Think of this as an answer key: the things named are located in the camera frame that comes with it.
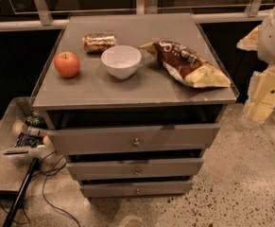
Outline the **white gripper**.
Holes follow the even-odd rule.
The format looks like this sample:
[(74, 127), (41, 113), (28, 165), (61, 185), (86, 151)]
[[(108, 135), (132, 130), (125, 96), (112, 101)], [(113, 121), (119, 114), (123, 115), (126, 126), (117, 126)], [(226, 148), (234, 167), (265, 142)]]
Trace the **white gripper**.
[(239, 49), (256, 51), (261, 61), (269, 63), (260, 73), (255, 71), (249, 81), (248, 99), (242, 112), (250, 124), (262, 124), (275, 109), (275, 14), (269, 15), (237, 45)]

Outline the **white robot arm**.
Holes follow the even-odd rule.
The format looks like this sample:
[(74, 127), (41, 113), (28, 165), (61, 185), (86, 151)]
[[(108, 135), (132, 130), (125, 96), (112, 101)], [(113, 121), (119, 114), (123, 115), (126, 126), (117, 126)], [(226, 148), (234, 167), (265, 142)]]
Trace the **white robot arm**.
[(263, 72), (253, 72), (242, 112), (247, 124), (263, 124), (275, 109), (275, 7), (259, 26), (238, 42), (237, 47), (256, 51), (258, 59), (267, 63)]

